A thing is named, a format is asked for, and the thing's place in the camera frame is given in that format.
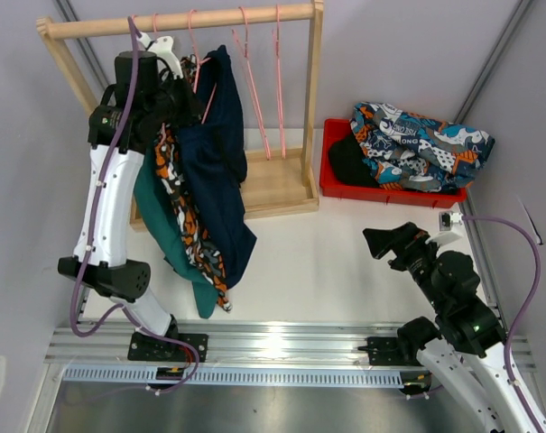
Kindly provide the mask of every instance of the green cloth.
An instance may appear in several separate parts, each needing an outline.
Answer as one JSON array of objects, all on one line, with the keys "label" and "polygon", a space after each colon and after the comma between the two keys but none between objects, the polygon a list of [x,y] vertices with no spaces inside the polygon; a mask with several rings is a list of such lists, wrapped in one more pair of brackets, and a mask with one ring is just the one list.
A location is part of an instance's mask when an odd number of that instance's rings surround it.
[{"label": "green cloth", "polygon": [[166,260],[182,278],[192,281],[194,299],[202,318],[209,318],[217,305],[218,292],[189,263],[180,237],[180,228],[171,201],[161,180],[156,176],[154,149],[144,155],[144,163],[134,185],[134,197],[148,231],[161,247]]}]

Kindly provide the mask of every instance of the white wall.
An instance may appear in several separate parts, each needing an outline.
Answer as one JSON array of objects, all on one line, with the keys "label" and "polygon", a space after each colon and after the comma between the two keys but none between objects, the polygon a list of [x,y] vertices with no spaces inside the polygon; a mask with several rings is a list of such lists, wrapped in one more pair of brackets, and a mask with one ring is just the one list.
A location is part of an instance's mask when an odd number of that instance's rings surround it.
[{"label": "white wall", "polygon": [[[532,10],[467,123],[496,139],[486,169],[470,189],[479,215],[507,217],[530,230],[518,197],[545,245],[541,285],[523,322],[546,404],[546,0]],[[532,253],[508,228],[481,226],[504,314],[511,323],[533,278]]]},{"label": "white wall", "polygon": [[[87,20],[188,12],[192,8],[234,8],[239,1],[73,0],[73,4],[80,19]],[[245,0],[240,4],[274,2]],[[317,126],[322,126],[327,117],[349,117],[353,104],[360,100],[389,102],[426,115],[453,118],[515,4],[516,0],[326,0]],[[251,63],[267,127],[278,125],[274,26],[253,25],[249,36]],[[244,37],[243,28],[236,29]],[[180,54],[191,52],[188,31],[170,34],[180,39]],[[246,123],[256,127],[230,28],[197,30],[195,37],[201,56],[225,43],[235,63]],[[307,37],[307,23],[282,24],[282,82],[288,127],[302,127]],[[129,39],[93,38],[92,43],[109,79],[114,80],[112,60],[119,51],[130,49]]]},{"label": "white wall", "polygon": [[67,315],[88,187],[86,115],[36,33],[50,0],[0,2],[0,432],[21,431],[46,348]]}]

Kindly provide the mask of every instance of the plastic container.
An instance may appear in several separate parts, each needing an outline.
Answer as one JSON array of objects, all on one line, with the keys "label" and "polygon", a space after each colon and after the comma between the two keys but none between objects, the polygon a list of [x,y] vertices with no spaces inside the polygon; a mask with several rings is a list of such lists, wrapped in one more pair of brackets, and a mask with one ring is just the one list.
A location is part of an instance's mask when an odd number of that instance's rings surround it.
[{"label": "plastic container", "polygon": [[323,154],[320,163],[320,187],[323,196],[352,198],[354,200],[379,201],[385,204],[414,205],[450,208],[467,198],[467,190],[459,189],[455,194],[436,192],[395,191],[380,188],[352,187],[337,180],[329,162],[329,149],[333,143],[351,134],[347,119],[327,119],[323,133]]}]

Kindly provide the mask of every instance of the table surface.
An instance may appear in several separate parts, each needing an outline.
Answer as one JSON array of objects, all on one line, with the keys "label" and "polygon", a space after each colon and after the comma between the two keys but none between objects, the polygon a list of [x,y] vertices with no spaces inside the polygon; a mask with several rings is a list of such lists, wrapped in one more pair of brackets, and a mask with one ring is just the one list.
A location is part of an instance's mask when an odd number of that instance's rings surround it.
[{"label": "table surface", "polygon": [[[412,221],[435,234],[439,212],[320,197],[318,212],[249,220],[258,240],[243,279],[229,292],[233,310],[226,313],[216,307],[211,319],[350,323],[433,318],[409,273],[389,269],[389,256],[374,260],[362,231]],[[444,249],[471,254],[466,238]],[[199,318],[190,282],[163,260],[148,232],[129,228],[127,250],[131,259],[151,265],[152,290],[174,317]],[[478,295],[485,299],[481,287]],[[84,318],[99,318],[110,305],[90,293]],[[122,316],[118,311],[112,318]]]}]

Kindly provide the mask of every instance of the wooden clothing rack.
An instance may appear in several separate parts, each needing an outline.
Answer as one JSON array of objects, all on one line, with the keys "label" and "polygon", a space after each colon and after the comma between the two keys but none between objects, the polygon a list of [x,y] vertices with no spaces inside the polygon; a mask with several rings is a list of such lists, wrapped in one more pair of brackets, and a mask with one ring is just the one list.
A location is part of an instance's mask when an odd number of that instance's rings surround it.
[{"label": "wooden clothing rack", "polygon": [[[307,59],[307,87],[305,92],[304,135],[299,147],[287,150],[286,159],[280,151],[273,151],[266,160],[264,151],[247,152],[248,175],[241,192],[246,218],[310,212],[319,209],[319,194],[311,168],[312,135],[319,81],[320,38],[323,21],[323,1],[310,0],[299,5],[280,5],[281,21],[309,20],[309,55]],[[249,24],[276,23],[276,6],[247,7]],[[136,16],[134,23],[143,32],[153,31],[153,16]],[[192,15],[191,27],[195,29],[244,24],[239,9],[197,12]],[[159,32],[189,28],[188,14],[158,14],[156,29]],[[129,34],[125,18],[55,23],[50,17],[36,21],[36,29],[74,94],[91,115],[98,101],[69,51],[65,40]],[[133,200],[130,225],[135,230],[145,230]]]}]

